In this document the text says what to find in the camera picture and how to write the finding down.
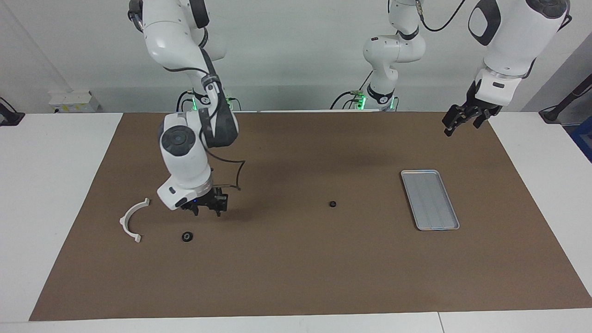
silver tray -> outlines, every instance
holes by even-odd
[[[460,227],[439,172],[403,170],[401,178],[419,230],[455,230]]]

wall outlet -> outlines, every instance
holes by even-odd
[[[49,106],[54,113],[93,113],[101,110],[99,101],[89,92],[50,93]]]

black rubber grommet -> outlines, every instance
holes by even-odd
[[[181,235],[181,240],[184,242],[191,242],[192,239],[193,239],[193,233],[190,231],[186,231],[183,233],[183,235]]]

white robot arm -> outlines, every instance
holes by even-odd
[[[228,195],[213,186],[205,146],[228,146],[238,136],[238,124],[226,103],[220,78],[208,53],[205,26],[209,23],[203,0],[131,0],[128,18],[144,34],[150,56],[167,71],[186,72],[194,91],[204,91],[207,108],[165,117],[159,143],[170,178],[157,190],[171,210],[198,214],[198,206],[226,211]],[[202,41],[192,30],[203,29]]]
[[[398,80],[394,65],[420,60],[426,51],[415,0],[392,0],[388,19],[397,34],[372,37],[363,49],[364,58],[372,65],[366,108],[387,110]]]
[[[451,106],[444,116],[446,135],[451,136],[473,117],[473,125],[479,128],[510,104],[536,57],[562,27],[569,8],[569,0],[515,0],[504,11],[497,0],[477,3],[469,19],[469,31],[487,46],[487,53],[466,102]]]

brown paper surface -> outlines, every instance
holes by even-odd
[[[442,116],[239,114],[216,218],[160,202],[163,114],[125,114],[30,319],[592,307],[490,125],[448,138]],[[460,229],[416,229],[404,169],[441,173]],[[145,197],[137,244],[119,218]]]

